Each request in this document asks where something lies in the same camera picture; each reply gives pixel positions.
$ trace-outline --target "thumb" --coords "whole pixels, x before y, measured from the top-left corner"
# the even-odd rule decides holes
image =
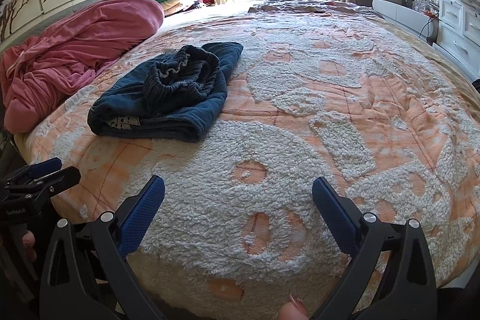
[[[308,320],[308,313],[302,302],[290,295],[289,302],[282,307],[277,320]]]

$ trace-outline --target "white cabinet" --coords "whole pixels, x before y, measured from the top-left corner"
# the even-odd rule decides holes
[[[468,72],[480,77],[480,13],[456,0],[441,0],[437,44]]]

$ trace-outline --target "fingernail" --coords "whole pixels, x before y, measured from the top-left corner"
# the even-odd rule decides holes
[[[301,314],[303,314],[305,316],[308,316],[306,308],[304,307],[302,301],[298,297],[296,297],[293,294],[290,294],[289,295],[289,300],[293,303],[293,305],[295,305],[295,307],[298,309],[298,311]]]

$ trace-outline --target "white drawer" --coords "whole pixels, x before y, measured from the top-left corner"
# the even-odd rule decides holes
[[[480,45],[480,15],[466,7],[463,8],[462,33]]]
[[[449,24],[452,28],[461,31],[462,6],[451,0],[442,0],[440,20]]]
[[[475,77],[480,74],[480,50],[461,38],[455,29],[441,22],[437,44],[448,51]]]

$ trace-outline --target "drawer handle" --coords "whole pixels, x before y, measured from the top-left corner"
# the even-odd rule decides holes
[[[453,41],[453,44],[455,44],[457,48],[460,48],[462,51],[464,51],[467,55],[469,54],[469,51],[466,50],[463,46],[459,45],[456,40]]]

